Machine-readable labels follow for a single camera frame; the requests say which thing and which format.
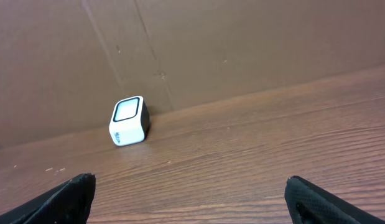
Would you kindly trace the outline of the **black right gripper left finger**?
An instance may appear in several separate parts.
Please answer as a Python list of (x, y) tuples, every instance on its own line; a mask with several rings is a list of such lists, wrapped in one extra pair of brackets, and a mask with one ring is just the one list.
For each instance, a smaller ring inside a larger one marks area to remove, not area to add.
[(86, 224), (95, 189), (95, 175), (80, 174), (0, 215), (0, 224)]

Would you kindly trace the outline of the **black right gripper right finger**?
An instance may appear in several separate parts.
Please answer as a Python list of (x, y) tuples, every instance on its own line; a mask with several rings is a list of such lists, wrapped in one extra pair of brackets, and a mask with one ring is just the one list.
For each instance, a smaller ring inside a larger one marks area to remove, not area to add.
[(385, 224), (296, 175), (287, 180), (284, 198), (293, 224)]

